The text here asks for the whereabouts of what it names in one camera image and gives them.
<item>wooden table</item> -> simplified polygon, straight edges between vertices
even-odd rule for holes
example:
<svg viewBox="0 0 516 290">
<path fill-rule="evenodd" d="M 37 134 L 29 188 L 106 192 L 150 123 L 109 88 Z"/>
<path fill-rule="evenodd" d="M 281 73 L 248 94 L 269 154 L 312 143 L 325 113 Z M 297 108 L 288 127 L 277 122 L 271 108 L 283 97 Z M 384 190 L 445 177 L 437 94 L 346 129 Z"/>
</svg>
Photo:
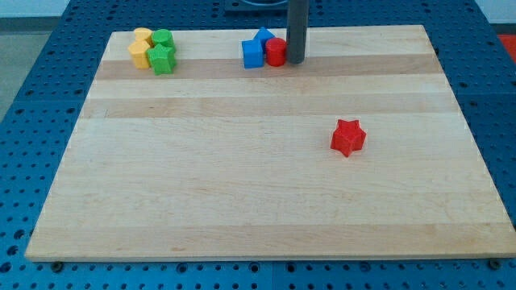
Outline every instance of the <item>wooden table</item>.
<svg viewBox="0 0 516 290">
<path fill-rule="evenodd" d="M 177 68 L 158 77 L 132 67 L 132 33 L 114 33 L 27 257 L 516 254 L 423 27 L 313 28 L 304 64 L 244 70 L 255 32 L 174 31 Z M 368 133 L 350 158 L 330 149 L 338 118 Z"/>
</svg>

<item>black metal pole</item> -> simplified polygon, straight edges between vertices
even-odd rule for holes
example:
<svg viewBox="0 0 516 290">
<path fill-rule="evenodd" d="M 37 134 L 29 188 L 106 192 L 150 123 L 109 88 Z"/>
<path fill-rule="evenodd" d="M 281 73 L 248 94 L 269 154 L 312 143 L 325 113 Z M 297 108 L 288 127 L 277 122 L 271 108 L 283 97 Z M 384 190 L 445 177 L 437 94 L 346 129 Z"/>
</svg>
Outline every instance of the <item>black metal pole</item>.
<svg viewBox="0 0 516 290">
<path fill-rule="evenodd" d="M 287 12 L 287 61 L 300 64 L 305 59 L 309 0 L 289 0 Z"/>
</svg>

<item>toy block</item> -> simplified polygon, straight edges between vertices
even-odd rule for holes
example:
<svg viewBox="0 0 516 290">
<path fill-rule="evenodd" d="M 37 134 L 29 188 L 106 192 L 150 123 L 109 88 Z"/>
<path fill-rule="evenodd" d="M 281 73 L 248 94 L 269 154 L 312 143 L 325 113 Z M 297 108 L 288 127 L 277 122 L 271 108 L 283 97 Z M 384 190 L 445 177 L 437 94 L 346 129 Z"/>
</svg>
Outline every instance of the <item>toy block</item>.
<svg viewBox="0 0 516 290">
<path fill-rule="evenodd" d="M 176 58 L 172 48 L 165 47 L 159 43 L 154 48 L 147 50 L 147 54 L 155 75 L 173 73 L 173 67 L 176 66 Z"/>
<path fill-rule="evenodd" d="M 144 40 L 154 48 L 154 43 L 152 42 L 152 30 L 145 27 L 138 27 L 134 30 L 136 41 Z"/>
<path fill-rule="evenodd" d="M 172 37 L 172 32 L 167 29 L 160 29 L 152 33 L 152 42 L 154 45 L 161 44 L 166 48 L 171 48 L 173 52 L 176 52 L 176 44 Z"/>
<path fill-rule="evenodd" d="M 260 27 L 258 32 L 255 34 L 254 39 L 258 39 L 261 43 L 261 49 L 265 53 L 265 44 L 267 43 L 267 40 L 274 38 L 274 34 L 267 30 L 265 27 Z"/>
<path fill-rule="evenodd" d="M 282 66 L 287 61 L 287 42 L 281 38 L 271 38 L 265 44 L 265 59 L 268 65 Z"/>
<path fill-rule="evenodd" d="M 135 41 L 127 48 L 136 68 L 150 68 L 151 65 L 147 57 L 147 50 L 149 48 L 151 46 L 144 40 Z"/>
<path fill-rule="evenodd" d="M 242 41 L 243 67 L 261 68 L 264 66 L 264 51 L 258 39 Z"/>
<path fill-rule="evenodd" d="M 362 149 L 366 133 L 360 128 L 358 120 L 337 121 L 337 129 L 331 138 L 331 149 L 341 151 L 344 156 L 349 157 L 353 151 Z"/>
</svg>

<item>red star block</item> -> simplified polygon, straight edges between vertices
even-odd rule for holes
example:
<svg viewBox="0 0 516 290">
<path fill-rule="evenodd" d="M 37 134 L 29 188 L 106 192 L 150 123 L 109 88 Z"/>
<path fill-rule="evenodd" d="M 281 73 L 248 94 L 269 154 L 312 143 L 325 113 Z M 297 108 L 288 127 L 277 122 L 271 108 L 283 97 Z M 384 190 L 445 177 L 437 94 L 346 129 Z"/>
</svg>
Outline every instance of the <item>red star block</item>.
<svg viewBox="0 0 516 290">
<path fill-rule="evenodd" d="M 344 156 L 349 157 L 353 151 L 362 149 L 365 135 L 358 120 L 339 120 L 337 129 L 333 132 L 330 148 L 341 151 Z"/>
</svg>

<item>red cylinder block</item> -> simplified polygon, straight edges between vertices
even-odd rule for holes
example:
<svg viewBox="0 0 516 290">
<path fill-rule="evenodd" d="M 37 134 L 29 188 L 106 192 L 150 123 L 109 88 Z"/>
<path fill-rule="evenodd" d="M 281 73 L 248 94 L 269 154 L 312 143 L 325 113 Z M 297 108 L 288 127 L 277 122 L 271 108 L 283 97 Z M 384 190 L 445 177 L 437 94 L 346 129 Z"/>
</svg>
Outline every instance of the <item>red cylinder block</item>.
<svg viewBox="0 0 516 290">
<path fill-rule="evenodd" d="M 287 43 L 281 38 L 271 38 L 265 44 L 266 60 L 268 65 L 282 66 L 286 62 Z"/>
</svg>

